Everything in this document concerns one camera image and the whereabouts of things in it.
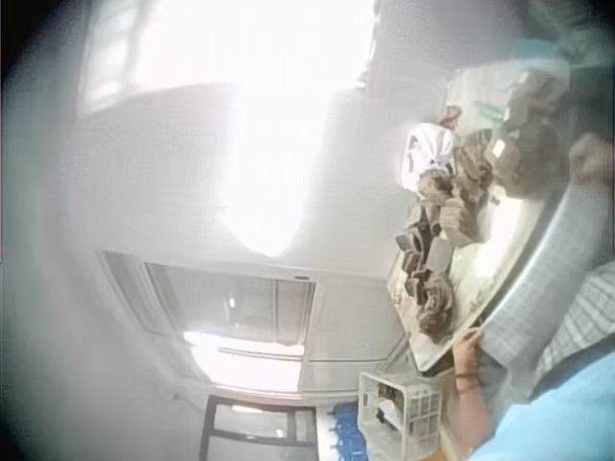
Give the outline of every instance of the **white plastic bag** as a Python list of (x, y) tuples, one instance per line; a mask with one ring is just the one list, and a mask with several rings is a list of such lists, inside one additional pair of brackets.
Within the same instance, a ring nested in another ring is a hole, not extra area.
[(431, 169), (447, 171), (446, 165), (453, 162), (455, 135), (451, 130), (419, 123), (410, 130), (402, 162), (402, 186), (417, 192), (419, 179)]

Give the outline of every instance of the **blue shirt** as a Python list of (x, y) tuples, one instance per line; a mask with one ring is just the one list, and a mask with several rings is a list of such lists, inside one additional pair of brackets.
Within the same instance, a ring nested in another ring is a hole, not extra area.
[(513, 405), (472, 461), (615, 460), (615, 352)]

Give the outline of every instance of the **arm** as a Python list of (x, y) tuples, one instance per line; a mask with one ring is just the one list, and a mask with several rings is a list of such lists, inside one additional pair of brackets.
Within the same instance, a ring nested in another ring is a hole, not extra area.
[(493, 421), (477, 377), (477, 344), (480, 331), (466, 331), (455, 345), (455, 385), (459, 394), (461, 445), (466, 452), (480, 445), (493, 430)]

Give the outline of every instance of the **table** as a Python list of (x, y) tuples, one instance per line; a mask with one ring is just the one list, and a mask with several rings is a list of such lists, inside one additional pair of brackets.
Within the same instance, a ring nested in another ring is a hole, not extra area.
[[(447, 96), (447, 105), (455, 104), (464, 110), (457, 133), (466, 135), (494, 128), (494, 122), (482, 117), (474, 102), (488, 103), (504, 111), (507, 88), (528, 67), (548, 70), (569, 81), (568, 68), (559, 61), (507, 61), (457, 72)], [(506, 197), (497, 185), (489, 188), (490, 197), (496, 200), (490, 199), (478, 215), (483, 241), (455, 249), (449, 274), (455, 291), (451, 334), (437, 344), (419, 331), (417, 306), (404, 289), (403, 254), (398, 254), (387, 288), (404, 329), (410, 333), (408, 342), (419, 371), (425, 372), (432, 367), (492, 304), (518, 267), (544, 211), (561, 196), (563, 188), (560, 184), (548, 193), (527, 196), (523, 200)]]

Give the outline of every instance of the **hand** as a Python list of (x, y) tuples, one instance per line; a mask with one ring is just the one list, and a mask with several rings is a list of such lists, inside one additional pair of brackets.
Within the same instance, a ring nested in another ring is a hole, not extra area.
[(480, 329), (470, 328), (453, 347), (456, 375), (475, 375), (477, 372), (477, 345)]

